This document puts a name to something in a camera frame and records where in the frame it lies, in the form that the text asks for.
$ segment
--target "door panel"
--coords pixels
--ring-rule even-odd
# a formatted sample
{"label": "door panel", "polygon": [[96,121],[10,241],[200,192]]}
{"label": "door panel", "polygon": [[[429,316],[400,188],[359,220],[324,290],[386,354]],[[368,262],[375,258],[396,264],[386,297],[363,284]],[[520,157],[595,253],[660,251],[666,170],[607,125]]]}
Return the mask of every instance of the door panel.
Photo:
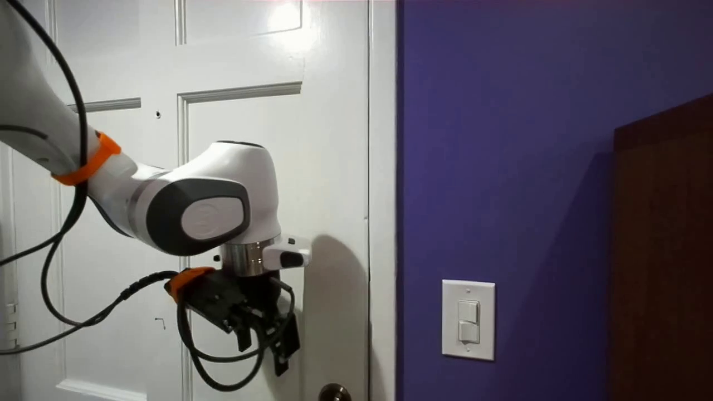
{"label": "door panel", "polygon": [[[24,398],[312,401],[324,384],[368,398],[368,7],[365,3],[195,0],[47,3],[49,26],[75,68],[92,125],[141,162],[174,168],[214,141],[269,149],[284,234],[313,241],[304,270],[283,272],[297,292],[302,348],[283,377],[272,362],[238,394],[210,389],[176,336],[161,287],[123,306],[104,326],[21,356]],[[69,102],[63,77],[47,67]],[[47,173],[14,157],[20,202],[15,242],[49,235],[70,202]],[[214,251],[171,258],[112,232],[93,208],[67,239],[54,297],[87,316],[129,280],[156,270],[215,264]],[[24,343],[59,330],[38,303],[29,258],[17,274]],[[233,336],[194,320],[200,348],[233,354]],[[245,366],[210,368],[235,381]]]}

